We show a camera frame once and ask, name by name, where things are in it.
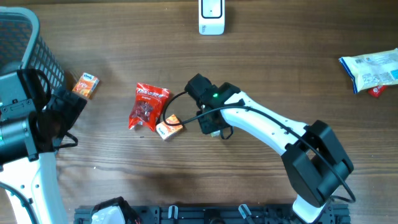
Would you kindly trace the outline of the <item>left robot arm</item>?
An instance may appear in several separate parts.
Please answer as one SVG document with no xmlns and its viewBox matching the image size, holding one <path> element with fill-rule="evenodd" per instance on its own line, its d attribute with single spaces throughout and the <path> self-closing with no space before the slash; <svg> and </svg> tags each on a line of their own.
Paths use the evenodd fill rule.
<svg viewBox="0 0 398 224">
<path fill-rule="evenodd" d="M 87 101 L 72 91 L 44 89 L 36 69 L 1 75 L 1 188 L 9 193 L 18 223 L 67 223 L 55 153 Z"/>
</svg>

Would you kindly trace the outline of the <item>red snack bag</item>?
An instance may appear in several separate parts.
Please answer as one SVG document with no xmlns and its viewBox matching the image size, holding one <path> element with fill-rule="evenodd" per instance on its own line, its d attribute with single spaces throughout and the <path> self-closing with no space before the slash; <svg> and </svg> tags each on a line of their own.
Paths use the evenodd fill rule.
<svg viewBox="0 0 398 224">
<path fill-rule="evenodd" d="M 141 125 L 155 131 L 157 120 L 170 96 L 170 90 L 152 86 L 146 83 L 137 83 L 136 98 L 129 115 L 129 129 Z"/>
</svg>

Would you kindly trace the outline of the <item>orange tissue pack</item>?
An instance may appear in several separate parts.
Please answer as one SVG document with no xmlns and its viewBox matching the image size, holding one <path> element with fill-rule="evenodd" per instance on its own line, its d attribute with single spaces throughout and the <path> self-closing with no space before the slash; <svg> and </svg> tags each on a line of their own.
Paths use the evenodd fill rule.
<svg viewBox="0 0 398 224">
<path fill-rule="evenodd" d="M 73 87 L 72 92 L 78 93 L 85 98 L 90 98 L 99 82 L 100 80 L 98 77 L 89 73 L 83 73 L 76 85 Z"/>
<path fill-rule="evenodd" d="M 169 124 L 177 124 L 180 122 L 180 120 L 173 114 L 172 116 L 169 116 L 166 119 L 166 122 Z M 178 125 L 178 126 L 169 126 L 167 125 L 164 121 L 157 124 L 155 127 L 155 130 L 158 132 L 160 137 L 166 141 L 176 135 L 178 132 L 180 132 L 183 129 L 183 125 Z"/>
</svg>

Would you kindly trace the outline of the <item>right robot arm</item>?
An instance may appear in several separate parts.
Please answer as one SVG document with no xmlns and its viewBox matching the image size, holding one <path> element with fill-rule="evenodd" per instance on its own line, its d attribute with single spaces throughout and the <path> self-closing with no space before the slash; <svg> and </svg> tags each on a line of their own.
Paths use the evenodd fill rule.
<svg viewBox="0 0 398 224">
<path fill-rule="evenodd" d="M 308 125 L 281 116 L 256 103 L 238 87 L 212 84 L 197 74 L 184 88 L 199 111 L 203 134 L 239 128 L 268 145 L 281 157 L 297 198 L 292 204 L 292 223 L 316 223 L 337 198 L 338 187 L 348 188 L 354 170 L 336 134 L 317 120 Z"/>
</svg>

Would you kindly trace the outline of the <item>red candy bar wrapper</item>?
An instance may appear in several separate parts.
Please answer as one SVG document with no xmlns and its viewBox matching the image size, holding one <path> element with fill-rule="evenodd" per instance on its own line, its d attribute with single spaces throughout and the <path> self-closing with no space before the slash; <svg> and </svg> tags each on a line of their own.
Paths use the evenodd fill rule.
<svg viewBox="0 0 398 224">
<path fill-rule="evenodd" d="M 385 85 L 375 86 L 373 88 L 370 88 L 368 90 L 368 93 L 374 98 L 379 98 L 381 94 L 386 90 L 386 88 L 387 86 Z"/>
</svg>

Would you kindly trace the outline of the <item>cream snack pouch blue seal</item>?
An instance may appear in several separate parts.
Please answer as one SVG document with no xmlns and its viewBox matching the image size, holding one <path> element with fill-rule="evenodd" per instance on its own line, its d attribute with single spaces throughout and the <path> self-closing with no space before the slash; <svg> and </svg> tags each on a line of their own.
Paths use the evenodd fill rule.
<svg viewBox="0 0 398 224">
<path fill-rule="evenodd" d="M 339 58 L 353 82 L 353 93 L 397 84 L 397 48 L 383 52 Z"/>
</svg>

